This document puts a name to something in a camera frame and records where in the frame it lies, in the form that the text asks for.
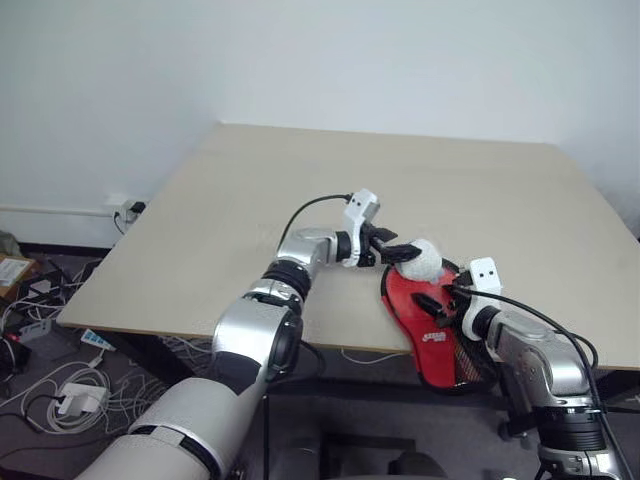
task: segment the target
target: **beige tabletop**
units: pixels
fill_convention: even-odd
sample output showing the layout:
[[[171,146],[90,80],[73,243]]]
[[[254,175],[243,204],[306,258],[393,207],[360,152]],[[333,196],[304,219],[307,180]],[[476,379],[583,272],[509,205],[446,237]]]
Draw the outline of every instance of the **beige tabletop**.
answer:
[[[575,163],[544,144],[220,125],[153,199],[60,316],[65,325],[209,336],[260,278],[304,201],[368,188],[375,223],[464,264],[491,256],[503,293],[640,367],[640,248]],[[339,201],[297,226],[339,229]],[[380,302],[382,267],[321,272],[304,338],[409,344]]]

